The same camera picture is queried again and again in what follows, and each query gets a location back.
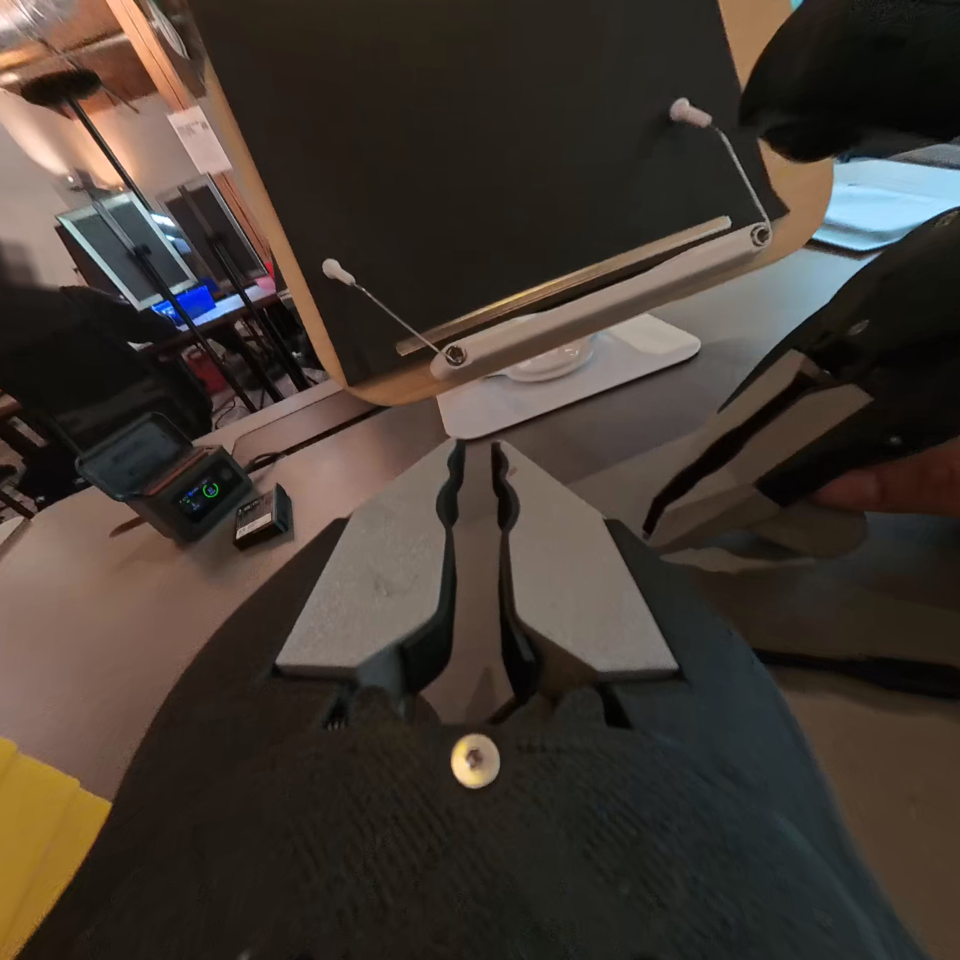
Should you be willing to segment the white wall notice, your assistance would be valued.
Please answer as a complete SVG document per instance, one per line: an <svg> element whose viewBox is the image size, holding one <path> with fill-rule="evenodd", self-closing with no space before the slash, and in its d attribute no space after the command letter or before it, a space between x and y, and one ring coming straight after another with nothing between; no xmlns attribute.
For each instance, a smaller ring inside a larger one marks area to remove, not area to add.
<svg viewBox="0 0 960 960"><path fill-rule="evenodd" d="M233 169L227 152L199 104L170 112L167 120L198 173L215 176Z"/></svg>

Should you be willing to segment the dark cloth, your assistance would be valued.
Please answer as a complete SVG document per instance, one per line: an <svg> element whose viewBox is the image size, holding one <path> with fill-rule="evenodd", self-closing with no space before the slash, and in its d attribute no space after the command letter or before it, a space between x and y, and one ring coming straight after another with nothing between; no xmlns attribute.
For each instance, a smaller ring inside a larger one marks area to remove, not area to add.
<svg viewBox="0 0 960 960"><path fill-rule="evenodd" d="M751 69L738 115L798 163L958 141L959 3L800 3Z"/></svg>

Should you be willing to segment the grey framed screen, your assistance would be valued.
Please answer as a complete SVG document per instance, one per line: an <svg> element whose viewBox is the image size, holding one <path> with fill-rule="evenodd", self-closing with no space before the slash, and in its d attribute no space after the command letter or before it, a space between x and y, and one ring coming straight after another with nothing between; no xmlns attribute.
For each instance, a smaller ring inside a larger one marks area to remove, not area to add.
<svg viewBox="0 0 960 960"><path fill-rule="evenodd" d="M58 214L55 222L138 311L198 284L171 239L174 222L151 211L130 191Z"/></svg>

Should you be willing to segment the dark green battery charger case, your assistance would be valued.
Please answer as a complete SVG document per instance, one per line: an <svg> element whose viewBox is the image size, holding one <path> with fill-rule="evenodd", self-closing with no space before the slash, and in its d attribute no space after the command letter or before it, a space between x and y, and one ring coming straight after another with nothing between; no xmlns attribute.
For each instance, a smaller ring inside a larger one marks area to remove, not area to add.
<svg viewBox="0 0 960 960"><path fill-rule="evenodd" d="M180 545L205 537L254 490L246 470L222 445L195 445L157 413L82 452L75 467L90 486Z"/></svg>

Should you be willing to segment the yellow plastic bin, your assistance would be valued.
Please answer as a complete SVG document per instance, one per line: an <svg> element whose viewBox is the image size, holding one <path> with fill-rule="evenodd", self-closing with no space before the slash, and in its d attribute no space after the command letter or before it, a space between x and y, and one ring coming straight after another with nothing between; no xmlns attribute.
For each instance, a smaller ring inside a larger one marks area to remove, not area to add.
<svg viewBox="0 0 960 960"><path fill-rule="evenodd" d="M1 739L1 957L17 958L86 860L112 804Z"/></svg>

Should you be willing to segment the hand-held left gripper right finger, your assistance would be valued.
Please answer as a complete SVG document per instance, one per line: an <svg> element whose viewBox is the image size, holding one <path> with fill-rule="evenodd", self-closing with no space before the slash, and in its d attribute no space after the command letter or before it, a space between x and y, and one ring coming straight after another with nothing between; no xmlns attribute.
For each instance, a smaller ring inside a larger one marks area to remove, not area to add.
<svg viewBox="0 0 960 960"><path fill-rule="evenodd" d="M678 676L606 518L508 443L491 446L490 468L501 657L514 700Z"/></svg>

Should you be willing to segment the person's right hand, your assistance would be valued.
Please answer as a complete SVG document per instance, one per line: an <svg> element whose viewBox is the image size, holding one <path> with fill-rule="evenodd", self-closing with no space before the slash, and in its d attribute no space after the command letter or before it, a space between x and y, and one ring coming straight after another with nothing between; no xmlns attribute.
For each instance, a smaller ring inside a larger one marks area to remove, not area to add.
<svg viewBox="0 0 960 960"><path fill-rule="evenodd" d="M959 519L959 438L920 453L851 470L817 491L835 510Z"/></svg>

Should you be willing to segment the white paper sheet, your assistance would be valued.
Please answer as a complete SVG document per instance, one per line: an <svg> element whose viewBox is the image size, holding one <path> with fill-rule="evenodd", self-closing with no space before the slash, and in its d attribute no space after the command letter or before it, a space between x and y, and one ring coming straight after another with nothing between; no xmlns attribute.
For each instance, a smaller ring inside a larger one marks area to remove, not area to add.
<svg viewBox="0 0 960 960"><path fill-rule="evenodd" d="M848 254L867 255L958 206L957 143L884 159L835 160L831 197L811 240Z"/></svg>

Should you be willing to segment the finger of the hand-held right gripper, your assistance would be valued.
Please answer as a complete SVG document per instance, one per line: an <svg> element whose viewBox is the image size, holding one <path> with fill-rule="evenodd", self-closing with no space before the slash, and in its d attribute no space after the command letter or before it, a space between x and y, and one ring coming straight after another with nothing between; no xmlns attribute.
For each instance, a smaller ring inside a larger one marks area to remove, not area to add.
<svg viewBox="0 0 960 960"><path fill-rule="evenodd" d="M684 439L678 462L654 494L644 539L708 539L772 520L781 507L762 477L858 414L872 397L838 383L789 349L726 407Z"/></svg>
<svg viewBox="0 0 960 960"><path fill-rule="evenodd" d="M707 497L694 503L686 526L669 518L676 508L686 510L660 492L649 499L646 543L667 563L706 573L808 568L855 552L870 536L863 510L826 507L814 497L784 507L758 494L737 502Z"/></svg>

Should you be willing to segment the blue storage bin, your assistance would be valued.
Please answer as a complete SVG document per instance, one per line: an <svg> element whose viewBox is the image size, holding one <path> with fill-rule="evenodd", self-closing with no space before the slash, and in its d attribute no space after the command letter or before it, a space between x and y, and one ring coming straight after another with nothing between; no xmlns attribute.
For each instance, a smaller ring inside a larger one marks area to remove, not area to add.
<svg viewBox="0 0 960 960"><path fill-rule="evenodd" d="M214 310L216 303L211 292L210 286L202 283L186 291L175 295L175 300L179 307L192 321L204 316ZM150 310L158 316L164 316L175 325L180 325L183 321L177 308L169 300L162 300L150 307Z"/></svg>

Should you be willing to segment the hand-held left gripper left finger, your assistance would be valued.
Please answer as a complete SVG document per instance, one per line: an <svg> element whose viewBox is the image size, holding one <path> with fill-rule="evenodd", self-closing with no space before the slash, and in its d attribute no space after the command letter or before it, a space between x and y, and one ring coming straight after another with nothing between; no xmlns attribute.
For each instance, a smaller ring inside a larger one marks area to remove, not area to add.
<svg viewBox="0 0 960 960"><path fill-rule="evenodd" d="M354 510L275 658L281 676L383 690L413 714L450 663L465 465L449 439Z"/></svg>

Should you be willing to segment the black floor lamp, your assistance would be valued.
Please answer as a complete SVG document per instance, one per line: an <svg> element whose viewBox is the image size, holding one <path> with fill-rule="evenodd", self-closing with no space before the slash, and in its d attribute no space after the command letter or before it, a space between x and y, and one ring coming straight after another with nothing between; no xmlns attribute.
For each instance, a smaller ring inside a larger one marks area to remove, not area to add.
<svg viewBox="0 0 960 960"><path fill-rule="evenodd" d="M90 116L81 106L82 99L86 99L88 96L97 93L101 87L101 80L96 73L86 69L74 68L71 70L56 71L28 81L23 88L22 95L26 101L35 106L49 109L53 107L69 108L78 120L78 123L86 130L95 145L99 148L114 172L120 177L127 190L137 198L140 206L143 207L147 214L147 220L153 221L154 211L150 206L150 201L126 171L109 143L102 137L102 134L90 119ZM250 414L256 413L257 407L242 387L240 381L234 376L230 368L222 362L207 336L199 330L194 320L186 316L186 313L177 303L176 295L165 282L162 273L152 262L150 247L136 245L121 225L115 221L113 214L106 209L102 200L93 193L88 193L88 196L102 221L111 229L118 242L124 246L127 256L136 263L137 270L146 281L150 282L154 292L158 296L162 296L164 301L170 301L174 305L176 311L182 318L182 322L186 325L212 364L220 372L223 379L234 391L236 397L243 403L246 411Z"/></svg>

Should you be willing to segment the black office chair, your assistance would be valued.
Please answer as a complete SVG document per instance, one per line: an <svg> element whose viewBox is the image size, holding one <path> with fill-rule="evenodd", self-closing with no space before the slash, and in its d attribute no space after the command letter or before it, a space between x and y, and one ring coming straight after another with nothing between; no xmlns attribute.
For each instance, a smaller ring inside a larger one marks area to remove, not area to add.
<svg viewBox="0 0 960 960"><path fill-rule="evenodd" d="M178 335L167 318L89 287L2 280L2 391L46 440L19 485L39 510L88 486L77 457L146 414L190 440L212 430L212 401L185 363L135 348Z"/></svg>

